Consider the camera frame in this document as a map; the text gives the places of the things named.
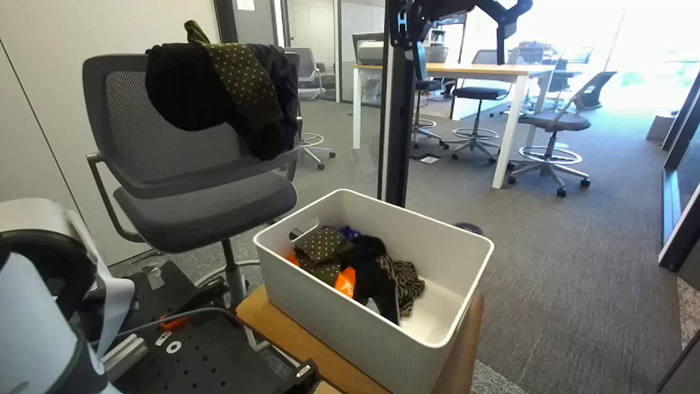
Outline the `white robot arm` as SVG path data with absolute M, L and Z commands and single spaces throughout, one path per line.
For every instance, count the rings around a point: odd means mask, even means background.
M 0 394 L 120 394 L 105 353 L 133 304 L 74 210 L 0 203 Z

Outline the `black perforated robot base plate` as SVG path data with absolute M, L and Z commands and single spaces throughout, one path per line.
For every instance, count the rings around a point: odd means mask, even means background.
M 219 289 L 198 289 L 178 264 L 138 272 L 126 339 L 131 364 L 117 379 L 122 394 L 314 394 L 314 364 L 275 372 L 235 317 L 210 304 Z

